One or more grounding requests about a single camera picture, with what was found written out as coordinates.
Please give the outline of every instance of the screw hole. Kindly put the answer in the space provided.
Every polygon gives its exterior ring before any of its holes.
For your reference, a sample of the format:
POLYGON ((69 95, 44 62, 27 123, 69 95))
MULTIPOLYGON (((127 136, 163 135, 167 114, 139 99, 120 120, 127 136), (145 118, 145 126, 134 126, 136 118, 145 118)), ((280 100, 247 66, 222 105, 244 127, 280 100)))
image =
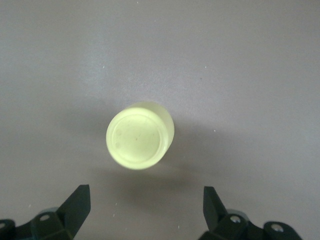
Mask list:
POLYGON ((236 215, 231 216, 231 217, 230 217, 230 220, 231 220, 232 222, 234 222, 235 224, 241 223, 240 217, 238 217, 238 216, 236 216, 236 215))
POLYGON ((50 218, 50 216, 48 214, 46 215, 43 215, 40 217, 40 221, 45 221, 45 220, 48 220, 50 218))
POLYGON ((282 226, 280 226, 279 224, 272 224, 271 225, 271 228, 276 231, 276 232, 280 232, 280 233, 283 233, 284 232, 284 229, 282 226))

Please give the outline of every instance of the black plastic bracket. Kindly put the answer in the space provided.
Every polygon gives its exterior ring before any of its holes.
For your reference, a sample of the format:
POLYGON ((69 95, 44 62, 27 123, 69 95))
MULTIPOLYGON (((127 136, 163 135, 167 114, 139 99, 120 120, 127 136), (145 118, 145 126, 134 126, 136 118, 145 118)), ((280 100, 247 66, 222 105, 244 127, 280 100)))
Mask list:
POLYGON ((270 221, 261 229, 241 214, 228 213, 211 186, 204 187, 203 214, 209 231, 199 240, 302 240, 292 227, 283 222, 270 221))
POLYGON ((89 185, 80 185, 55 212, 42 212, 19 227, 0 220, 0 240, 72 240, 90 209, 89 185))

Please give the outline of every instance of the translucent yellow puck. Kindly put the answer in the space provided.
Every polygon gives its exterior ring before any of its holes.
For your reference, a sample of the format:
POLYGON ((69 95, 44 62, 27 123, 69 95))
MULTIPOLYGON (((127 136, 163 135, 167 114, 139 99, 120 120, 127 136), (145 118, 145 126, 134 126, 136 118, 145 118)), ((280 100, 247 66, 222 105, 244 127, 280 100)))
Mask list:
POLYGON ((112 119, 106 131, 106 146, 117 163, 141 170, 160 161, 174 134, 174 122, 163 106, 138 102, 112 119))

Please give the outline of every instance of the yellow cylinder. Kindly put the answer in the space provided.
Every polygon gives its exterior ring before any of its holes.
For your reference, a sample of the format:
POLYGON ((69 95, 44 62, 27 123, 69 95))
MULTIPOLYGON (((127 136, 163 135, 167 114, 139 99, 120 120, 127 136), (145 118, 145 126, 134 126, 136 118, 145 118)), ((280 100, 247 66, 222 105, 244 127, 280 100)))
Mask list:
POLYGON ((119 112, 106 131, 112 158, 125 168, 147 169, 165 155, 175 135, 169 112, 155 102, 138 102, 119 112))

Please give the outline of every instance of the gray surface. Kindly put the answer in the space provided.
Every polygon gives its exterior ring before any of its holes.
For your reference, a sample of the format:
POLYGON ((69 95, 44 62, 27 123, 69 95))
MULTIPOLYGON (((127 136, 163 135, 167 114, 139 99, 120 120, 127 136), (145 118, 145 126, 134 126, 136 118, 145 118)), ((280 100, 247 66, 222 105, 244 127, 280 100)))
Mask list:
POLYGON ((204 185, 259 227, 318 239, 320 2, 1 1, 0 217, 17 224, 90 184, 76 239, 197 239, 204 185), (164 105, 156 166, 108 154, 112 117, 164 105))

